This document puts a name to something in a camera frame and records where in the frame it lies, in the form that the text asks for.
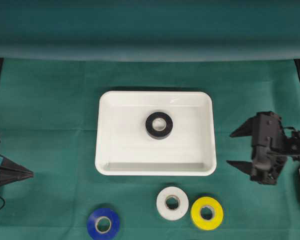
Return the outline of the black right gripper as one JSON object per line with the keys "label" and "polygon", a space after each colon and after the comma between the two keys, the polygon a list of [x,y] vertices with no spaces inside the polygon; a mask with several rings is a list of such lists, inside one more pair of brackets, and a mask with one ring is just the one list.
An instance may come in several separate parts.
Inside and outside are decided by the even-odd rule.
{"label": "black right gripper", "polygon": [[233,160],[226,162],[248,175],[251,181],[262,185],[276,185],[287,161],[286,156],[279,156],[284,148],[281,117],[272,111],[258,112],[229,136],[252,137],[252,162]]}

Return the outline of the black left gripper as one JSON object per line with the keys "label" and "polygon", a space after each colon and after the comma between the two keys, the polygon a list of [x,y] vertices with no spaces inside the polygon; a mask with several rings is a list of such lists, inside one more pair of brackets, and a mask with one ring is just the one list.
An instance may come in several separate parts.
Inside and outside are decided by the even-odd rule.
{"label": "black left gripper", "polygon": [[0,171],[0,186],[34,177],[31,170],[15,163],[3,155],[0,155],[0,170],[8,170]]}

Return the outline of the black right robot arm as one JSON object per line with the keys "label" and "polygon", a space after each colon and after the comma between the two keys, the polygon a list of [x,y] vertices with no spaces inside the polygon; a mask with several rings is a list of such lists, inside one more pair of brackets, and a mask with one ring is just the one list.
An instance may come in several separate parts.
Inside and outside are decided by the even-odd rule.
{"label": "black right robot arm", "polygon": [[300,131],[294,127],[285,134],[282,118],[272,111],[257,112],[230,134],[231,138],[251,136],[251,162],[228,160],[227,163],[263,185],[276,185],[288,157],[300,161]]}

